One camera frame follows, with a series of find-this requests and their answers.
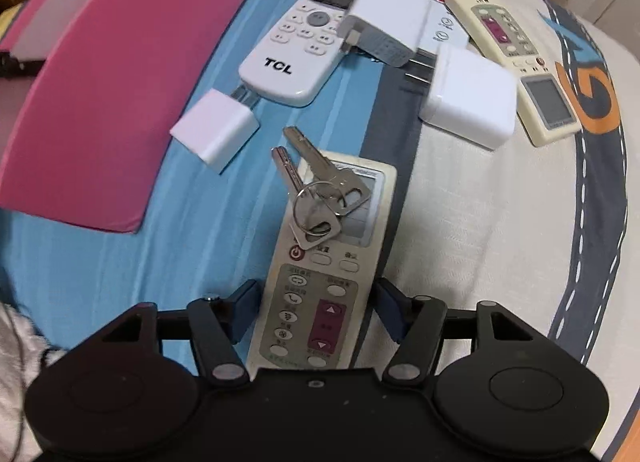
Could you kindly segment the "cream remote with keys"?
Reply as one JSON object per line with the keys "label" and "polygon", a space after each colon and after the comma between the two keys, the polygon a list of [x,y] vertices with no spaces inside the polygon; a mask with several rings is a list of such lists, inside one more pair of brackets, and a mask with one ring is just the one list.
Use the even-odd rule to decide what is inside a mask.
{"label": "cream remote with keys", "polygon": [[326,153],[349,168],[371,197],[342,220],[342,233],[307,249],[298,246],[288,207],[258,313],[247,371],[346,369],[356,344],[385,237],[397,171],[384,163]]}

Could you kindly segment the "silver key bunch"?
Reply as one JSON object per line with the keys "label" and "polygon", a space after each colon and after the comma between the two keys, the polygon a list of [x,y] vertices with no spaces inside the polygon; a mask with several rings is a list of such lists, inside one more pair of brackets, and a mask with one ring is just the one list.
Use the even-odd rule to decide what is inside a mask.
{"label": "silver key bunch", "polygon": [[283,136],[306,162],[314,179],[306,183],[285,147],[271,150],[271,157],[288,189],[290,228],[303,251],[334,239],[342,232],[341,220],[370,200],[371,190],[349,168],[337,168],[296,127]]}

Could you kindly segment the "small white charger cube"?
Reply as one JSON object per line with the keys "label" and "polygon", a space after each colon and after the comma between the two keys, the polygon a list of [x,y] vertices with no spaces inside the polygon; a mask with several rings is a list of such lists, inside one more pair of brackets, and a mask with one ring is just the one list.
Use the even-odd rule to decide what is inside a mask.
{"label": "small white charger cube", "polygon": [[221,175],[259,129],[260,96],[242,84],[230,94],[209,89],[170,130],[171,136]]}

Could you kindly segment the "large white charger cube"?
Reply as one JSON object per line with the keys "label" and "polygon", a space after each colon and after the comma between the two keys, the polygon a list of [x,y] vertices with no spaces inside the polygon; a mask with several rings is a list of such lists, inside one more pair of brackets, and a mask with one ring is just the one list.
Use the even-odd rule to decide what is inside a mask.
{"label": "large white charger cube", "polygon": [[412,58],[405,76],[426,88],[419,110],[422,123],[491,151],[512,137],[516,80],[500,65],[443,44],[433,58]]}

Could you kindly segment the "cream purple-button remote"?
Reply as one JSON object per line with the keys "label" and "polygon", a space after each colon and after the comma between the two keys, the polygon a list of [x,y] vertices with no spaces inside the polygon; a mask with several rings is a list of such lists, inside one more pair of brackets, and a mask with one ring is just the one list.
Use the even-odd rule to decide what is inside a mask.
{"label": "cream purple-button remote", "polygon": [[513,8],[502,0],[446,0],[446,6],[482,55],[516,78],[518,117],[535,147],[577,133],[574,108]]}

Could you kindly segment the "white TCL remote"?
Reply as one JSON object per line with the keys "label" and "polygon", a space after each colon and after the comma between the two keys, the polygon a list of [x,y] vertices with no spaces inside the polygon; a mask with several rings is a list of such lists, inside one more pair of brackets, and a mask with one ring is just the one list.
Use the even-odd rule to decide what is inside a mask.
{"label": "white TCL remote", "polygon": [[345,56],[337,27],[354,0],[297,0],[239,67],[244,86],[280,104],[311,104]]}

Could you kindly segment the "white fan remote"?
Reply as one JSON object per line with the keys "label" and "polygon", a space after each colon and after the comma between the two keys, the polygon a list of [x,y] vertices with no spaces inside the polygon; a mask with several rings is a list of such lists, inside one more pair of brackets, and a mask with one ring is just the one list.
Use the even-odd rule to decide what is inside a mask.
{"label": "white fan remote", "polygon": [[436,55],[441,44],[465,48],[469,35],[445,4],[445,0],[430,0],[418,52]]}

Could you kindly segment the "pink storage box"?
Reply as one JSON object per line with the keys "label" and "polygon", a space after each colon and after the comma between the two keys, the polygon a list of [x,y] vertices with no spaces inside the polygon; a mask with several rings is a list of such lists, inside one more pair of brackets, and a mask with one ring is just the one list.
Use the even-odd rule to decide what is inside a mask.
{"label": "pink storage box", "polygon": [[1,205],[89,229],[143,220],[170,128],[244,0],[87,0],[1,159]]}

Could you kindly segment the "white folding-plug charger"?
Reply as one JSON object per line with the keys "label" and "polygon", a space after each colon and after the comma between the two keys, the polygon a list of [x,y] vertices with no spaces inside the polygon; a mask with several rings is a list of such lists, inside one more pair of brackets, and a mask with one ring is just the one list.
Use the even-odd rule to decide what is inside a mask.
{"label": "white folding-plug charger", "polygon": [[392,67],[413,58],[420,44],[430,0],[354,0],[337,26],[337,36]]}

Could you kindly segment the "striped bed sheet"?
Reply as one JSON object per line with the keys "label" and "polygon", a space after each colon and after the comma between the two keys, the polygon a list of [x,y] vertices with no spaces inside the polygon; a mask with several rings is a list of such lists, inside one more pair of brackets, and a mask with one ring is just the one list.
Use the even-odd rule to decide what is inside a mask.
{"label": "striped bed sheet", "polygon": [[[246,0],[195,93],[232,90],[244,56],[294,1]],[[452,307],[495,300],[536,327],[608,390],[594,453],[636,456],[639,64],[562,6],[503,1],[564,66],[587,119],[577,135],[535,148],[516,130],[488,152],[422,124],[421,90],[399,70],[349,55],[309,106],[260,102],[259,130],[222,174],[171,144],[134,234],[4,211],[2,459],[39,454],[21,404],[41,364],[140,301],[182,308],[267,273],[286,201],[269,151],[286,125],[318,147],[394,165],[385,277]]]}

